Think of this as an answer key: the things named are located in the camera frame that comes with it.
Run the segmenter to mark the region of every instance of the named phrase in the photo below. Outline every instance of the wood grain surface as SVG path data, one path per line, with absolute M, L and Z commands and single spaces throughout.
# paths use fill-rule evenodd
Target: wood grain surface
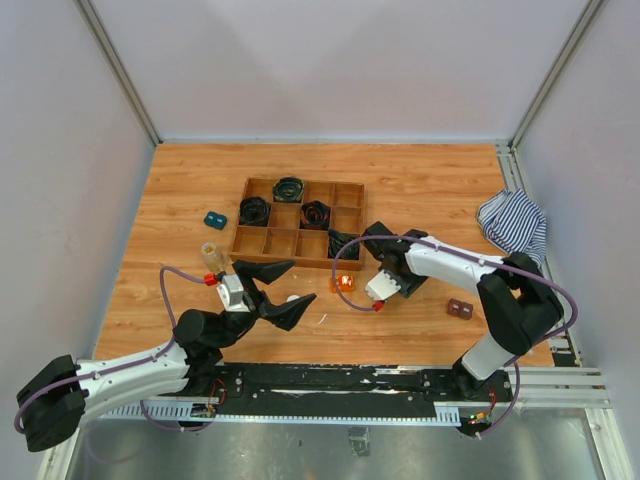
M 200 246 L 228 251 L 247 177 L 299 176 L 364 183 L 365 225 L 384 222 L 396 233 L 421 229 L 439 240 L 500 254 L 475 222 L 478 206 L 503 188 L 490 145 L 161 145 L 140 202 L 96 357 L 117 357 L 166 341 L 170 324 L 158 270 L 173 265 L 207 273 Z M 227 215 L 220 232 L 204 225 L 209 210 Z M 364 286 L 378 264 L 367 256 L 355 274 L 352 301 L 369 305 Z M 487 331 L 479 300 L 429 279 L 410 298 L 394 297 L 378 313 L 350 309 L 329 291 L 327 270 L 293 268 L 265 290 L 274 303 L 315 292 L 318 298 L 291 332 L 259 320 L 226 361 L 450 365 Z M 214 288 L 167 275 L 176 317 L 187 308 L 219 311 Z M 445 313 L 455 297 L 475 306 L 471 320 Z M 523 365 L 552 365 L 548 346 Z

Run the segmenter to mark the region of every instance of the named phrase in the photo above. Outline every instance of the small glass bottle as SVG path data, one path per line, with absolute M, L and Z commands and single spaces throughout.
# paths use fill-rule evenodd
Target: small glass bottle
M 222 272 L 226 266 L 225 255 L 222 250 L 213 242 L 207 242 L 200 248 L 202 260 L 209 271 L 215 275 Z

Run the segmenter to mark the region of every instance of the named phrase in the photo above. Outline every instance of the orange object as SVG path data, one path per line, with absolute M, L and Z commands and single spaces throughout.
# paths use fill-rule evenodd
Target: orange object
M 338 287 L 341 292 L 353 292 L 356 289 L 356 280 L 353 275 L 338 275 Z M 336 284 L 333 278 L 329 279 L 329 289 L 336 293 Z

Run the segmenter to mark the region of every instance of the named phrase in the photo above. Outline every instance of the wooden tray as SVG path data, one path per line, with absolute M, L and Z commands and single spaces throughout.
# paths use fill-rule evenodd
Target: wooden tray
M 242 199 L 262 197 L 269 202 L 269 225 L 254 227 L 236 223 L 231 258 L 250 262 L 294 259 L 299 267 L 330 269 L 333 258 L 329 258 L 329 234 L 326 230 L 301 229 L 300 207 L 304 203 L 319 200 L 331 207 L 329 228 L 360 236 L 364 225 L 364 185 L 305 180 L 301 203 L 281 203 L 273 201 L 272 189 L 277 181 L 278 179 L 266 178 L 247 179 Z M 361 245 L 359 259 L 338 260 L 338 268 L 360 270 L 364 256 L 365 249 Z

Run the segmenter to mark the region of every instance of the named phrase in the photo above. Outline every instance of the metal frame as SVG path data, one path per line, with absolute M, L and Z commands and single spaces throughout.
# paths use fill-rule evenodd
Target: metal frame
M 156 130 L 156 127 L 151 120 L 151 117 L 147 113 L 147 109 L 144 107 L 142 100 L 140 100 L 140 96 L 136 91 L 127 71 L 118 56 L 118 52 L 113 45 L 113 42 L 109 38 L 106 29 L 102 21 L 100 20 L 100 16 L 98 11 L 93 5 L 91 0 L 73 0 L 80 12 L 80 15 L 84 19 L 89 27 L 89 31 L 93 35 L 100 51 L 102 51 L 104 58 L 107 60 L 113 75 L 116 78 L 116 81 L 120 85 L 122 89 L 122 93 L 127 98 L 131 109 L 135 113 L 138 121 L 140 122 L 140 126 L 143 128 L 149 140 L 153 144 L 154 147 L 157 147 L 158 144 L 162 143 L 162 139 Z
M 569 38 L 567 38 L 566 42 L 560 49 L 558 56 L 551 65 L 551 69 L 547 73 L 540 85 L 540 88 L 538 89 L 538 92 L 529 104 L 527 112 L 520 121 L 518 128 L 516 128 L 513 138 L 509 142 L 510 147 L 517 148 L 522 143 L 531 123 L 542 109 L 549 97 L 549 94 L 553 90 L 553 87 L 556 85 L 558 79 L 562 75 L 562 72 L 564 72 L 567 64 L 569 63 L 569 60 L 571 60 L 571 57 L 575 53 L 578 45 L 582 42 L 589 27 L 593 24 L 605 3 L 607 3 L 607 0 L 589 0 L 585 5 L 584 9 L 580 13 L 580 17 L 569 34 Z
M 495 148 L 498 163 L 500 164 L 500 170 L 502 171 L 502 178 L 504 179 L 504 184 L 506 185 L 507 190 L 515 191 L 517 189 L 522 189 L 526 193 L 527 187 L 522 177 L 518 158 L 514 150 L 507 145 L 507 143 L 498 143 L 495 145 Z M 548 259 L 545 259 L 542 264 L 542 273 L 546 278 L 553 280 Z M 570 309 L 563 298 L 561 298 L 560 301 L 565 311 Z M 572 337 L 571 332 L 565 332 L 562 335 L 550 339 L 549 346 L 551 347 L 551 352 L 556 362 L 561 356 L 570 355 L 575 358 L 577 362 L 576 365 L 581 365 L 580 349 L 578 348 L 575 339 Z
M 575 53 L 577 47 L 585 37 L 589 27 L 593 24 L 597 15 L 607 0 L 588 0 L 580 17 L 576 21 L 569 37 L 555 58 L 549 72 L 543 80 L 536 95 L 531 101 L 525 115 L 515 130 L 514 136 L 509 141 L 496 144 L 496 154 L 499 159 L 505 185 L 508 189 L 525 188 L 517 158 L 517 147 L 525 138 L 532 122 L 548 100 L 554 86 L 557 84 L 562 72 Z M 146 132 L 154 146 L 162 143 L 162 139 L 155 128 L 147 109 L 138 95 L 113 42 L 93 5 L 92 0 L 74 0 L 78 11 L 85 20 L 89 30 L 104 54 L 112 73 L 118 81 L 123 94 L 127 98 L 131 108 L 136 114 L 142 128 Z M 545 276 L 551 278 L 548 263 L 543 265 Z M 552 352 L 573 353 L 576 345 L 569 334 L 551 339 Z M 591 427 L 595 453 L 602 466 L 607 479 L 632 479 L 633 472 L 629 459 L 618 430 L 612 406 L 604 388 L 604 382 L 600 372 L 595 368 L 582 367 L 521 367 L 521 391 L 517 408 L 580 408 L 585 409 L 586 417 Z M 513 369 L 507 369 L 512 385 L 515 383 Z M 151 413 L 158 419 L 176 419 L 190 411 L 190 405 L 198 399 L 154 397 L 150 399 Z M 482 406 L 478 403 L 438 402 L 438 416 L 434 419 L 424 419 L 424 422 L 394 421 L 392 419 L 378 419 L 381 424 L 420 424 L 420 425 L 452 425 L 459 418 L 458 408 Z M 141 412 L 137 404 L 122 407 L 107 414 L 111 418 L 140 418 Z M 220 415 L 216 421 L 250 421 L 250 422 L 289 422 L 301 423 L 299 418 L 222 418 Z M 314 419 L 311 423 L 346 423 L 358 424 L 357 419 L 328 418 Z M 46 452 L 44 461 L 38 473 L 40 480 L 53 480 L 64 478 L 69 468 L 71 457 L 77 445 L 78 432 L 69 440 Z

